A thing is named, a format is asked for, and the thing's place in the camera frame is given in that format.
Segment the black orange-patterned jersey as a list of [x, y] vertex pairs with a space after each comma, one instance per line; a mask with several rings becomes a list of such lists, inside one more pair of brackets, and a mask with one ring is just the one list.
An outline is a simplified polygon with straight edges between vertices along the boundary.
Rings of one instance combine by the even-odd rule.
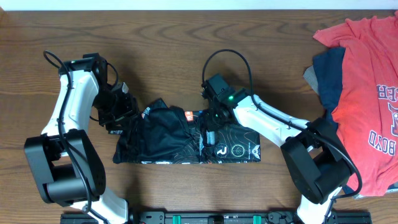
[[258, 132], [239, 124], [216, 131], [207, 127], [207, 110], [185, 111], [155, 100], [122, 131], [115, 164], [223, 164], [260, 162]]

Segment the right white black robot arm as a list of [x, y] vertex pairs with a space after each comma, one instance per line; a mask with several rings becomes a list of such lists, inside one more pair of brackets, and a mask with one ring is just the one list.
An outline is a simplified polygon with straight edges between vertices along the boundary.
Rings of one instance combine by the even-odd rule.
[[215, 125], [240, 124], [280, 147], [290, 176], [302, 194], [297, 215], [303, 223], [326, 223], [342, 186], [359, 170], [323, 118], [313, 122], [287, 115], [249, 90], [203, 89]]

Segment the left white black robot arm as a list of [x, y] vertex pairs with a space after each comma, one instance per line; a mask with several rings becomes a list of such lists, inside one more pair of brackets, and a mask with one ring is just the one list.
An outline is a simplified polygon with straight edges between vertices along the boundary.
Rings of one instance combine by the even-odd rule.
[[24, 144], [42, 200], [76, 210], [62, 214], [61, 223], [132, 223], [128, 201], [106, 185], [88, 126], [96, 108], [96, 122], [109, 133], [121, 134], [139, 116], [136, 99], [125, 83], [108, 82], [113, 65], [98, 53], [69, 61], [49, 50], [43, 55], [58, 70], [60, 92], [41, 134]]

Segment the grey garment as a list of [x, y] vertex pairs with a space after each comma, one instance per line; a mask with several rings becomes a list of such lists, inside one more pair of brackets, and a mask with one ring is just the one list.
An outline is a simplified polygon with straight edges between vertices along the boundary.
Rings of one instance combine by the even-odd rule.
[[305, 81], [310, 85], [312, 90], [319, 95], [318, 80], [313, 66], [308, 67], [303, 74]]

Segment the navy blue garment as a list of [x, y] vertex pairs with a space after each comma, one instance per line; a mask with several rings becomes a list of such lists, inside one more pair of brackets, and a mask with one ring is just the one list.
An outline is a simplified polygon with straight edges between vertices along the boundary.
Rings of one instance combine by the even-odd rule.
[[314, 56], [313, 68], [318, 82], [318, 94], [321, 104], [325, 109], [324, 118], [337, 131], [338, 123], [333, 120], [332, 112], [338, 106], [343, 90], [343, 59], [346, 49], [344, 47], [330, 48]]

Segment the red printed t-shirt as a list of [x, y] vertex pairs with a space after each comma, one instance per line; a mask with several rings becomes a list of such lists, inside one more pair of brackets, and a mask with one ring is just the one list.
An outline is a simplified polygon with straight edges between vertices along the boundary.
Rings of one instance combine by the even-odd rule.
[[346, 19], [313, 37], [345, 48], [342, 92], [331, 115], [361, 174], [361, 195], [383, 196], [397, 182], [397, 16]]

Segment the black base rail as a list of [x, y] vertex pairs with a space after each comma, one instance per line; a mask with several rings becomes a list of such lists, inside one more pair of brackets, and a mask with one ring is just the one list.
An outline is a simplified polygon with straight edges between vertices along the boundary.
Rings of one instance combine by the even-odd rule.
[[[130, 214], [121, 223], [135, 224], [294, 224], [302, 223], [291, 211], [266, 213], [169, 213], [161, 211]], [[322, 221], [329, 224], [372, 224], [369, 212], [332, 212]]]

